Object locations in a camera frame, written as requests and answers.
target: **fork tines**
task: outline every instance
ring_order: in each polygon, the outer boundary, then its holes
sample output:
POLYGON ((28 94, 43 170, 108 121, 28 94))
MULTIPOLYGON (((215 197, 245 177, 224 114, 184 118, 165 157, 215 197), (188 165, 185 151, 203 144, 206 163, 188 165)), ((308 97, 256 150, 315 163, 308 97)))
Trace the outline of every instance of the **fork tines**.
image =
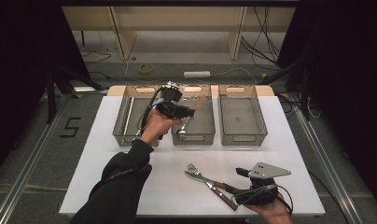
POLYGON ((197 168, 195 168, 195 166, 192 164, 192 163, 190 163, 189 165, 188 165, 188 170, 190 171, 190 172, 192 172, 193 174, 199 174, 200 172, 197 170, 197 168))

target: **metal utensil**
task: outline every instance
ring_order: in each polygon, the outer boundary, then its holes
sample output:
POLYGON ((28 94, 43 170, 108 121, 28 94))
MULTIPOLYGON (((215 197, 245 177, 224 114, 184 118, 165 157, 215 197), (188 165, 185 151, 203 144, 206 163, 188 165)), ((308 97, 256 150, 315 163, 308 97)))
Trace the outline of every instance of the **metal utensil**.
POLYGON ((226 186, 233 189, 233 187, 222 184, 216 181, 213 181, 211 179, 208 179, 206 177, 203 177, 201 172, 195 168, 195 166, 191 163, 188 165, 189 172, 185 171, 186 174, 190 177, 193 177, 193 175, 199 177, 195 178, 197 180, 201 180, 202 182, 205 182, 205 184, 208 186, 209 189, 211 189, 221 200, 223 200, 232 210, 237 210, 238 205, 236 205, 231 199, 229 199, 226 195, 224 195, 220 190, 218 190, 216 187, 225 188, 226 186))
POLYGON ((191 118, 191 117, 188 117, 188 118, 185 120, 185 123, 182 125, 182 127, 180 127, 180 128, 176 131, 176 133, 186 133, 186 124, 188 123, 189 118, 191 118))

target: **power strip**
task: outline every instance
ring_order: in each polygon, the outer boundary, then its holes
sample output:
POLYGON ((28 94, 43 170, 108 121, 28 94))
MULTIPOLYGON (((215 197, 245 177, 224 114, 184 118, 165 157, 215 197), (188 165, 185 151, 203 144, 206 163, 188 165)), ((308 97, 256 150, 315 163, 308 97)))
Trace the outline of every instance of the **power strip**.
POLYGON ((195 78, 195 77, 210 77, 211 72, 209 71, 201 71, 201 72, 185 72, 185 78, 195 78))

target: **black sweater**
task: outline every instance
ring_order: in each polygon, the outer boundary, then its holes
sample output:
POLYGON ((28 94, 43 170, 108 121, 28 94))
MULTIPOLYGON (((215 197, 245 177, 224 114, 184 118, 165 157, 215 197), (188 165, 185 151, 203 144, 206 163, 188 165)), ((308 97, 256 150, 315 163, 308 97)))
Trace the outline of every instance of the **black sweater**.
POLYGON ((151 172, 148 162, 152 151, 150 145, 136 139, 127 154, 116 154, 70 223, 134 223, 140 194, 151 172))

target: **person's left hand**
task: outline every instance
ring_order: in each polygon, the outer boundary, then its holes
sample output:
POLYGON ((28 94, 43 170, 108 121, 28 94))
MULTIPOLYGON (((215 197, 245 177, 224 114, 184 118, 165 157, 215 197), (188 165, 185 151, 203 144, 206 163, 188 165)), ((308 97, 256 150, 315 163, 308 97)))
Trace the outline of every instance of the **person's left hand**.
POLYGON ((160 135, 168 133, 173 125, 182 124, 181 119, 168 119, 163 116, 159 110, 151 109, 147 116, 147 125, 142 133, 141 140, 151 144, 159 138, 160 135))

